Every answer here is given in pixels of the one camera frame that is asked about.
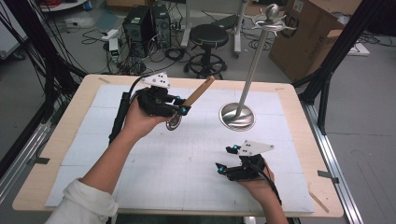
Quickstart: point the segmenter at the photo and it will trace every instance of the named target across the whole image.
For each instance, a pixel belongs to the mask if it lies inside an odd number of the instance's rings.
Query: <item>hand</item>
[[[149,116],[140,109],[137,99],[134,99],[128,109],[128,114],[126,115],[121,132],[122,134],[140,139],[150,133],[157,124],[169,119],[171,118]]]
[[[274,173],[271,171],[266,161],[263,171],[272,181],[275,182]],[[268,199],[268,195],[275,194],[266,180],[238,181],[238,183],[244,186],[251,196],[259,203],[265,203],[266,199]]]

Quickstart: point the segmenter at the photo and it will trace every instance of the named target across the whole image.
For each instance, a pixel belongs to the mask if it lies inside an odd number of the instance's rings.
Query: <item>cardboard box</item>
[[[278,32],[271,60],[292,80],[306,77],[322,64],[344,29],[332,12],[352,15],[361,0],[289,0],[285,8],[288,26],[296,31]]]

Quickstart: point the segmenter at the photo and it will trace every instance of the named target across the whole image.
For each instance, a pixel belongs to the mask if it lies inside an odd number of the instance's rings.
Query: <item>black stool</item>
[[[227,32],[216,25],[198,25],[191,29],[190,40],[196,45],[193,49],[199,46],[205,52],[191,57],[184,65],[184,72],[191,70],[197,74],[197,78],[219,76],[223,79],[220,72],[227,70],[227,65],[218,55],[212,54],[212,49],[222,47],[228,42]]]

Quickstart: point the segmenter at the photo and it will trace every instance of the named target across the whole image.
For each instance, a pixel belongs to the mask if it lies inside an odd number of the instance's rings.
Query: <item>wooden stick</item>
[[[187,100],[184,102],[183,105],[191,106],[196,100],[198,100],[198,98],[201,97],[202,94],[204,94],[204,92],[207,90],[207,88],[209,88],[210,85],[212,85],[212,83],[214,81],[215,81],[215,79],[213,78],[213,76],[208,77],[207,80],[203,84],[201,84],[201,86],[199,86],[192,93],[192,95],[189,96],[189,98],[187,98]]]

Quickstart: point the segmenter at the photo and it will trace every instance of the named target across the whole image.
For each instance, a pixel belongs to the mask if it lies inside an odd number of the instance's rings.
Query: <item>desk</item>
[[[70,148],[74,136],[78,131],[80,123],[91,106],[92,100],[101,85],[118,84],[131,85],[135,77],[115,76],[86,76],[81,83],[73,101],[67,107],[64,116],[52,134],[41,157],[50,158],[46,165],[36,164],[27,177],[19,194],[17,195],[13,208],[23,211],[51,211],[53,208],[45,206],[50,194],[52,184],[58,173],[59,166],[67,149]],[[200,79],[171,78],[172,87],[197,88],[202,84]],[[242,90],[245,82],[242,81],[215,81],[210,89]],[[321,158],[314,135],[306,120],[304,111],[300,105],[294,88],[289,84],[259,83],[251,84],[252,91],[277,92],[283,106],[285,117],[290,128],[290,133],[300,159],[307,186],[313,198],[315,212],[312,214],[292,214],[288,217],[340,217],[344,214],[332,181],[318,176],[318,170],[327,171]],[[128,213],[126,209],[119,212]],[[143,214],[152,211],[139,211]],[[182,215],[215,215],[208,214],[186,214],[183,211],[167,212],[168,214]],[[259,214],[235,214],[236,216],[258,216]]]

